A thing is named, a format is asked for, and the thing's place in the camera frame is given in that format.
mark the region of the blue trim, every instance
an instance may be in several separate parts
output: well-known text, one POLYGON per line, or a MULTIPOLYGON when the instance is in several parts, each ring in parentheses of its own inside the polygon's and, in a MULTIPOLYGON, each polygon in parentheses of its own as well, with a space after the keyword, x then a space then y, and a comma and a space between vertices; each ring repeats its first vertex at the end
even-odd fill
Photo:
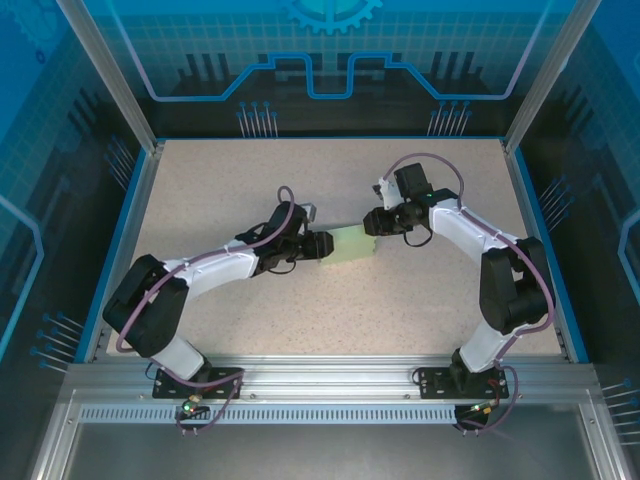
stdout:
POLYGON ((102 272, 100 273, 100 279, 98 280, 98 285, 96 286, 96 293, 93 295, 93 300, 91 301, 91 307, 89 308, 87 321, 85 322, 84 329, 82 331, 82 337, 80 337, 80 344, 78 345, 78 349, 76 350, 74 360, 76 363, 84 362, 84 357, 89 350, 93 331, 100 321, 100 304, 102 303, 102 298, 104 297, 105 291, 107 289, 107 282, 109 281, 109 276, 111 275, 111 270, 113 269, 116 253, 118 251, 118 247, 120 246, 120 241, 122 240, 124 226, 127 223, 127 219, 129 218, 129 212, 131 211, 131 205, 133 204, 133 197, 135 196, 136 190, 138 188, 138 183, 140 181, 140 175, 142 173, 142 167, 144 166, 146 155, 147 153, 145 152, 145 150, 140 149, 140 154, 138 155, 138 160, 136 161, 136 166, 133 170, 131 181, 129 182, 129 188, 127 190, 127 194, 124 197, 124 202, 122 203, 120 216, 118 217, 118 222, 116 223, 113 237, 111 237, 111 244, 109 245, 107 258, 105 259, 104 266, 102 267, 102 272))
POLYGON ((576 360, 579 363, 588 363, 589 356, 587 355, 587 349, 584 346, 584 341, 582 340, 582 335, 580 334, 578 321, 576 320, 575 313, 573 312, 571 300, 569 300, 569 292, 567 291, 567 286, 565 285, 564 279, 562 278, 560 265, 558 264, 558 258, 556 257, 556 252, 553 249, 549 231, 547 230, 547 227, 544 223, 544 217, 542 216, 542 211, 540 210, 540 204, 538 203, 536 192, 533 189, 533 183, 531 182, 531 177, 529 176, 529 170, 527 169, 527 165, 524 162, 524 157, 522 156, 520 147, 516 149, 515 157, 518 163, 518 169, 520 170, 520 174, 522 175, 524 188, 526 190, 527 196, 529 197, 529 202, 531 203, 531 210, 533 211, 533 216, 538 226, 538 231, 540 232, 540 240, 542 240, 547 253, 547 260, 549 261, 551 276, 553 277, 553 281, 556 287, 556 294, 558 295, 557 301, 560 302, 564 311, 565 321, 567 323, 567 328, 569 329, 569 336, 571 337, 570 341, 573 344, 573 348, 576 352, 576 360))
POLYGON ((633 271, 633 267, 631 266, 629 258, 627 258, 629 230, 631 230, 631 228, 638 222, 640 222, 640 208, 636 209, 635 212, 629 215, 622 224, 622 231, 620 232, 620 243, 618 244, 618 258, 620 258, 620 263, 622 263, 624 273, 629 279, 629 285, 631 285, 633 294, 636 296, 636 300, 638 301, 638 303, 640 303, 640 283, 638 282, 638 278, 633 271))
POLYGON ((18 320, 20 319, 20 315, 22 314, 22 310, 24 309, 24 305, 27 302, 27 298, 29 297, 29 293, 31 292, 31 288, 33 287, 34 282, 36 281, 36 277, 38 276, 38 271, 40 270, 40 266, 42 265, 42 261, 44 260, 44 246, 42 244, 42 235, 40 234, 40 227, 38 223, 31 218, 30 215, 26 214, 18 207, 16 207, 13 203, 9 201, 3 195, 0 195, 0 207, 4 207, 9 210, 14 217, 18 219, 20 223, 26 226, 33 235, 33 243, 36 246, 36 258, 31 264, 31 269, 29 270, 29 275, 22 286, 22 290, 20 291, 20 296, 16 301, 15 306, 13 307, 13 312, 11 312, 11 317, 9 317, 9 322, 7 322, 7 326, 2 333, 2 338, 0 338, 0 362, 4 357, 5 352, 7 351, 7 347, 9 346, 9 340, 15 331, 16 325, 18 324, 18 320))
POLYGON ((529 54, 533 49, 534 44, 538 39, 538 35, 549 15, 549 11, 551 10, 551 5, 554 3, 554 0, 549 0, 545 9, 542 11, 540 18, 538 19, 538 23, 534 31, 527 42, 527 46, 522 52, 522 56, 511 76, 509 84, 504 93, 502 94, 449 94, 449 93, 440 93, 438 92, 429 81, 418 71, 418 69, 409 62, 398 62, 393 60, 393 52, 389 51, 366 51, 366 52, 356 52, 352 53, 349 56, 349 60, 347 61, 347 85, 344 93, 316 93, 314 88, 314 80, 313 80, 313 61, 311 57, 304 52, 275 52, 275 53, 267 53, 267 62, 266 63, 253 63, 250 64, 247 68, 245 68, 240 75, 227 87, 227 89, 221 95, 187 95, 187 96, 176 96, 176 97, 165 97, 160 96, 156 93, 153 85, 151 84, 151 79, 147 75, 147 72, 142 65, 142 61, 136 52, 136 49, 127 34, 127 31, 122 24, 122 20, 116 12, 115 5, 113 4, 113 0, 107 0, 107 6, 113 16, 113 19, 116 23, 116 27, 118 28, 124 43, 129 51, 129 55, 131 55, 131 59, 135 64, 138 73, 140 74, 140 78, 144 83, 144 86, 149 93, 149 96, 154 99, 156 102, 224 102, 226 101, 236 90, 242 85, 242 83, 255 71, 260 70, 276 70, 276 60, 303 60, 305 64, 305 74, 306 74, 306 85, 307 85, 307 94, 310 98, 314 100, 346 100, 353 95, 353 88, 355 83, 355 62, 358 59, 383 59, 384 60, 384 68, 385 69, 402 69, 406 70, 410 75, 414 77, 414 79, 424 88, 433 98, 436 100, 505 100, 509 98, 511 93, 513 92, 516 83, 522 73, 522 70, 529 58, 529 54))

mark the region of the enclosure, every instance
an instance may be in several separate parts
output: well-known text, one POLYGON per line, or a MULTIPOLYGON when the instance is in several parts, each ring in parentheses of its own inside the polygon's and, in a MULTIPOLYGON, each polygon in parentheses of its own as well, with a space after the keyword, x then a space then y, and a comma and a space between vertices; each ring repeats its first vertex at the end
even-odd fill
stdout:
POLYGON ((632 0, 0 4, 2 478, 635 478, 638 24, 632 0), (132 262, 225 245, 283 184, 314 230, 359 225, 414 152, 544 245, 556 318, 504 359, 509 418, 463 436, 459 401, 421 398, 482 319, 480 269, 392 236, 188 303, 179 333, 246 374, 183 439, 102 319, 132 262))

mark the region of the glass wall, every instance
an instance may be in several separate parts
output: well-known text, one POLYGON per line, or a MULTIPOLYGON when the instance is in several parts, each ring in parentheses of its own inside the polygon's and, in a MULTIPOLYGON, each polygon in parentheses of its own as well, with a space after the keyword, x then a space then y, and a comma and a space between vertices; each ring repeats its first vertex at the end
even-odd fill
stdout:
POLYGON ((521 146, 605 385, 640 383, 639 20, 602 1, 521 146))
POLYGON ((55 2, 0 2, 0 45, 0 478, 17 479, 38 453, 140 146, 55 2))
POLYGON ((503 135, 574 0, 89 0, 161 137, 503 135))

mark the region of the black bracket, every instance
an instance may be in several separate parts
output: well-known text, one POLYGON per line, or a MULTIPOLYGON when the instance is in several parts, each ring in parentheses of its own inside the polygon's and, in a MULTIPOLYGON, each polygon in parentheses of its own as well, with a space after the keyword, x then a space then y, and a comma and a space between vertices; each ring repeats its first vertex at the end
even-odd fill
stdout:
POLYGON ((482 373, 475 373, 477 386, 461 393, 451 375, 449 367, 421 367, 413 372, 413 383, 420 387, 422 400, 491 400, 496 398, 496 391, 489 380, 498 382, 498 394, 501 399, 509 398, 509 388, 504 371, 492 368, 482 373))
MULTIPOLYGON (((211 368, 209 371, 209 378, 206 381, 213 382, 214 380, 228 377, 229 375, 233 375, 234 373, 239 373, 242 371, 242 368, 211 368)), ((229 395, 231 395, 231 390, 233 390, 236 382, 239 381, 240 379, 236 378, 235 380, 223 383, 222 385, 218 385, 217 387, 214 387, 210 390, 196 390, 193 387, 187 387, 185 385, 182 385, 181 383, 176 382, 161 369, 158 369, 156 373, 155 384, 153 386, 152 396, 153 398, 184 400, 197 391, 197 393, 202 395, 202 398, 206 400, 226 400, 227 398, 229 398, 229 395)), ((234 394, 234 399, 240 398, 241 389, 242 385, 234 394)))

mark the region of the green sponge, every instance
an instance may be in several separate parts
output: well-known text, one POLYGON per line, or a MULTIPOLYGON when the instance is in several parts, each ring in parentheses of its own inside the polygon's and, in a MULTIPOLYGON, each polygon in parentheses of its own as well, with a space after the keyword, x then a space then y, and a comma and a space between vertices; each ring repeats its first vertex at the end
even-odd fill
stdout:
POLYGON ((334 265, 370 257, 376 248, 376 237, 364 233, 362 225, 334 228, 328 232, 333 236, 333 253, 321 259, 321 265, 334 265))

